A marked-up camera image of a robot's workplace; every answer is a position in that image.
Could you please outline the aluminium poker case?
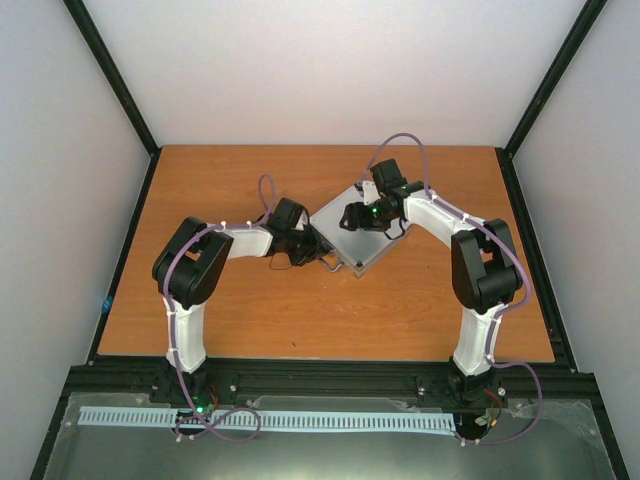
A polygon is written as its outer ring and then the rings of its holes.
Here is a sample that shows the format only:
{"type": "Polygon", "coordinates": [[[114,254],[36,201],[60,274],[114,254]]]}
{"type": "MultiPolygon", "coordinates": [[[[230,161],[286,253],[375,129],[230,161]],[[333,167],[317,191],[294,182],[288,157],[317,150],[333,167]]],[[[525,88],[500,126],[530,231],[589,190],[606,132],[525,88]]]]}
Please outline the aluminium poker case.
{"type": "Polygon", "coordinates": [[[386,232],[348,231],[339,226],[345,207],[363,201],[364,195],[352,185],[310,217],[310,224],[322,237],[324,245],[357,278],[402,241],[397,220],[386,232]]]}

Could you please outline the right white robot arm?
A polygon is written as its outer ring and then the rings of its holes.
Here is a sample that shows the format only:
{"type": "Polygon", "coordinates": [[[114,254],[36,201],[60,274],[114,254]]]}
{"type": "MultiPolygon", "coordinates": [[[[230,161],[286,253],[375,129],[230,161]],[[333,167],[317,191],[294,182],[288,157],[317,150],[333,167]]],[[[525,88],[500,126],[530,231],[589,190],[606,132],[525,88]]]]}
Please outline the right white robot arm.
{"type": "Polygon", "coordinates": [[[380,187],[362,181],[354,188],[361,199],[345,207],[342,229],[385,234],[397,220],[401,228],[418,226],[450,249],[451,282],[462,321],[447,382],[450,395],[465,401],[489,382],[497,333],[516,292],[530,292],[508,224],[472,216],[420,181],[380,187]]]}

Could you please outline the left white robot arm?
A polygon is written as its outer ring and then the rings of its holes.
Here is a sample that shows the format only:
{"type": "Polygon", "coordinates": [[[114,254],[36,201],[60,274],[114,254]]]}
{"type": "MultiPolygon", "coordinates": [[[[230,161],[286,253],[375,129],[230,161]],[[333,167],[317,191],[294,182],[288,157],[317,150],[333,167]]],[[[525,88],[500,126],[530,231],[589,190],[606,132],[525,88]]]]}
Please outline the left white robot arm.
{"type": "Polygon", "coordinates": [[[206,359],[205,305],[227,261],[283,254],[291,266],[300,267],[328,253],[306,207],[289,198],[280,199],[273,211],[255,222],[210,224],[185,218],[152,268],[168,319],[166,358],[179,370],[173,379],[174,392],[190,403],[207,393],[208,378],[197,370],[206,359]]]}

